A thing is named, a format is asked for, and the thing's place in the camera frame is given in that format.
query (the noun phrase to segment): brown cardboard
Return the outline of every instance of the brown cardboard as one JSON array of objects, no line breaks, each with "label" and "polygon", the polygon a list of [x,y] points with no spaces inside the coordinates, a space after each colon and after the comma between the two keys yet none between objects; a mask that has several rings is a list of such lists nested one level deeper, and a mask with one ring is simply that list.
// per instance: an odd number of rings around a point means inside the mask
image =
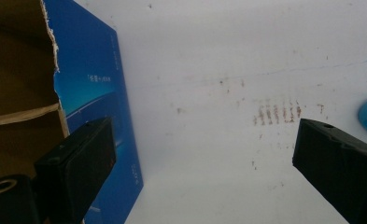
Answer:
[{"label": "brown cardboard", "polygon": [[33,177],[33,162],[67,135],[54,68],[40,2],[0,2],[0,177]]}]

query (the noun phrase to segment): screw hole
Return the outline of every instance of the screw hole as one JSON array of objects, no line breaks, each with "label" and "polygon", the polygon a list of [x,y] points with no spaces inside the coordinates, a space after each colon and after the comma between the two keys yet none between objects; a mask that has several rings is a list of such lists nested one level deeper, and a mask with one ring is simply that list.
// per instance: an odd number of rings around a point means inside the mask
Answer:
[{"label": "screw hole", "polygon": [[17,180],[15,179],[6,179],[0,181],[0,193],[6,192],[17,185]]}]

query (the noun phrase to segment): blue book cover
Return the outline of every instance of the blue book cover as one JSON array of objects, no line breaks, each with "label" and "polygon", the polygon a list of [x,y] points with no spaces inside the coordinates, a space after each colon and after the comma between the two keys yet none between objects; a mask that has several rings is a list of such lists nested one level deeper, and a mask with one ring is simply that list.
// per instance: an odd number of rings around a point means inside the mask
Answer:
[{"label": "blue book cover", "polygon": [[113,119],[118,161],[86,223],[124,223],[143,188],[116,32],[71,0],[43,0],[54,42],[54,89],[69,132],[89,120]]}]

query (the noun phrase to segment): smudge mark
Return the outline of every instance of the smudge mark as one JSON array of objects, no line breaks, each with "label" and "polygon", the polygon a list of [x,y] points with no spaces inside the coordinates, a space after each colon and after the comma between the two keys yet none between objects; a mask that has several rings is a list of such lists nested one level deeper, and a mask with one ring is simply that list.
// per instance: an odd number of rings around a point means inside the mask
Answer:
[{"label": "smudge mark", "polygon": [[255,126],[257,125],[257,117],[255,116],[255,118],[253,119],[253,123],[255,124]]},{"label": "smudge mark", "polygon": [[265,111],[267,113],[267,118],[268,118],[268,124],[273,124],[273,120],[271,119],[271,110],[270,110],[270,105],[266,105],[265,106]]},{"label": "smudge mark", "polygon": [[264,108],[263,105],[261,105],[259,108],[259,118],[261,119],[261,125],[265,125],[264,112],[262,112],[263,108]]},{"label": "smudge mark", "polygon": [[323,108],[325,107],[324,105],[322,104],[317,104],[317,106],[320,106],[320,114],[323,114]]},{"label": "smudge mark", "polygon": [[300,108],[299,102],[296,101],[296,112],[297,112],[297,118],[300,118],[302,116],[302,109]]},{"label": "smudge mark", "polygon": [[182,108],[178,108],[176,111],[177,111],[178,114],[186,112],[186,110],[184,110]]},{"label": "smudge mark", "polygon": [[279,124],[279,116],[278,116],[278,106],[274,105],[274,116],[276,119],[276,123]]},{"label": "smudge mark", "polygon": [[284,104],[283,105],[283,118],[285,120],[285,123],[289,123],[289,121],[286,120],[287,116],[288,116],[288,113],[287,113],[287,109],[286,109],[285,104]]},{"label": "smudge mark", "polygon": [[290,102],[290,123],[294,122],[294,115],[293,115],[293,104]]}]

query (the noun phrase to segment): white surface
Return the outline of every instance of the white surface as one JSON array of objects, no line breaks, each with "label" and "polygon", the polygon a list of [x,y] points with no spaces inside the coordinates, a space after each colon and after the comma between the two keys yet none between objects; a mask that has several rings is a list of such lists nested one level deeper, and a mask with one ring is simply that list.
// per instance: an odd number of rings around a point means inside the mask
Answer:
[{"label": "white surface", "polygon": [[346,223],[291,157],[299,117],[367,142],[367,0],[78,2],[120,39],[145,178],[127,223]]}]

